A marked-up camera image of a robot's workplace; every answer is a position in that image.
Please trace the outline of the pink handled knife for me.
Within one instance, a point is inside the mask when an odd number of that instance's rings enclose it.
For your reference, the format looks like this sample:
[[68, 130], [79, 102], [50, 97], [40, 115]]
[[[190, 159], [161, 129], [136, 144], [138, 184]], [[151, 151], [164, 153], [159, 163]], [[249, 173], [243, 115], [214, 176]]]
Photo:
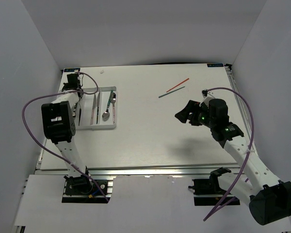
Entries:
[[95, 108], [97, 104], [97, 97], [94, 94], [94, 99], [93, 99], [93, 105], [92, 105], [92, 111], [91, 111], [91, 118], [90, 118], [90, 125], [93, 125], [94, 123], [94, 115], [95, 115]]

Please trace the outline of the long orange chopstick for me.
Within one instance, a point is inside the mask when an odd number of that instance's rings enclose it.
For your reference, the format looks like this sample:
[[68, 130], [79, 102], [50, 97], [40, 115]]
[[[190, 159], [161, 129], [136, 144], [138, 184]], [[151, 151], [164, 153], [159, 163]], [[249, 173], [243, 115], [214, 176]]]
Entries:
[[166, 91], [166, 93], [168, 93], [168, 92], [170, 92], [170, 91], [174, 90], [176, 87], [178, 87], [178, 86], [180, 86], [180, 85], [184, 84], [184, 83], [185, 83], [185, 82], [187, 82], [189, 79], [190, 79], [190, 78], [187, 78], [187, 79], [185, 79], [185, 80], [181, 81], [181, 82], [180, 82], [180, 83], [178, 83], [177, 85], [175, 85], [175, 86], [173, 86], [172, 88], [168, 89], [168, 90]]

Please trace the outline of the pink handled spoon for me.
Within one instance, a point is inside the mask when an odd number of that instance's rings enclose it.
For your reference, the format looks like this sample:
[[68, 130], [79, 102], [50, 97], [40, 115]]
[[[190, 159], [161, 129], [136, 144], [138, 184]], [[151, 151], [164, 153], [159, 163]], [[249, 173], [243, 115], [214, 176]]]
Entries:
[[112, 111], [113, 111], [113, 124], [115, 124], [115, 113], [116, 113], [116, 110], [115, 110], [116, 93], [115, 92], [113, 92], [113, 96], [111, 98], [111, 103], [112, 103]]

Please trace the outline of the green handled spoon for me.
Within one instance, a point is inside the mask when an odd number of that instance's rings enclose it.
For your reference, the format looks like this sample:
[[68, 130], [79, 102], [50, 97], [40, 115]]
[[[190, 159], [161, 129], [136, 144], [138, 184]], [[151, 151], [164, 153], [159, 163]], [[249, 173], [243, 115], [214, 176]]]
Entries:
[[111, 91], [111, 92], [110, 92], [110, 95], [109, 95], [109, 99], [108, 99], [108, 103], [107, 103], [106, 110], [105, 110], [105, 112], [102, 114], [102, 120], [103, 120], [103, 121], [107, 121], [108, 118], [110, 117], [109, 108], [110, 108], [111, 102], [112, 102], [112, 100], [113, 100], [113, 94], [114, 94], [114, 92]]

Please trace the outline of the green handled fork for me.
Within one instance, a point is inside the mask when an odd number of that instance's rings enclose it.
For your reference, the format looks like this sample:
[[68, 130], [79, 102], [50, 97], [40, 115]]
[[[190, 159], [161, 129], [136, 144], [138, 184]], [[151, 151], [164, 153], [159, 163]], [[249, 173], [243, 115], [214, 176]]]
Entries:
[[73, 111], [72, 111], [72, 116], [75, 118], [76, 117], [76, 111], [78, 109], [78, 105], [75, 104], [74, 107], [73, 107]]

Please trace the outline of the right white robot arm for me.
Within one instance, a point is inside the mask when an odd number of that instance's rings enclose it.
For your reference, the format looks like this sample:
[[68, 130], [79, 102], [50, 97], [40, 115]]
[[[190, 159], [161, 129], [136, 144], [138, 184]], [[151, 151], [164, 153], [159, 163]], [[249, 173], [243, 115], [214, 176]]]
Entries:
[[205, 219], [234, 200], [225, 201], [229, 194], [245, 203], [260, 225], [291, 216], [291, 182], [281, 181], [261, 161], [252, 150], [253, 142], [247, 141], [240, 127], [229, 120], [223, 99], [215, 98], [207, 89], [202, 95], [201, 102], [190, 100], [175, 117], [181, 123], [208, 127], [212, 138], [240, 165], [238, 175], [221, 167], [212, 171], [207, 181], [194, 180], [188, 187], [195, 195], [222, 195]]

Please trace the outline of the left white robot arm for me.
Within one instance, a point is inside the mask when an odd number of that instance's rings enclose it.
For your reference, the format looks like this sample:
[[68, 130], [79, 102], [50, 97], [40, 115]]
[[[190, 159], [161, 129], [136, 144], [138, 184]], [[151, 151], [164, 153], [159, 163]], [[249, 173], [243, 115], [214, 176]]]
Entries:
[[74, 136], [76, 125], [73, 112], [83, 96], [81, 82], [77, 73], [68, 74], [67, 83], [56, 100], [41, 106], [45, 137], [56, 146], [65, 161], [67, 180], [77, 180], [76, 188], [83, 194], [89, 193], [93, 182], [84, 177], [87, 167], [82, 162]]

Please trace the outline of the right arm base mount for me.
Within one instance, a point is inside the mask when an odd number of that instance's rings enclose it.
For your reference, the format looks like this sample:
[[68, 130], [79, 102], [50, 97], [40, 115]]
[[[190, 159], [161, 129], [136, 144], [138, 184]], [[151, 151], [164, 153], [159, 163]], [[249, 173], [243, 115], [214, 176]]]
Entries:
[[193, 185], [188, 189], [193, 192], [195, 206], [214, 206], [222, 198], [226, 190], [219, 187], [218, 177], [225, 173], [231, 170], [221, 167], [212, 171], [207, 179], [192, 180]]

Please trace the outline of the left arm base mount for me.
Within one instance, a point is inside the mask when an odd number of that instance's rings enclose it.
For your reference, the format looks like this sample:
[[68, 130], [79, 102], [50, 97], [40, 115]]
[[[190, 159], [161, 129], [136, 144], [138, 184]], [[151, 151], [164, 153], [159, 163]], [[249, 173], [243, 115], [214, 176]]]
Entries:
[[108, 180], [96, 180], [95, 183], [84, 177], [64, 176], [65, 185], [62, 196], [62, 203], [86, 203], [86, 204], [106, 204], [108, 201], [104, 198], [99, 189], [108, 197]]

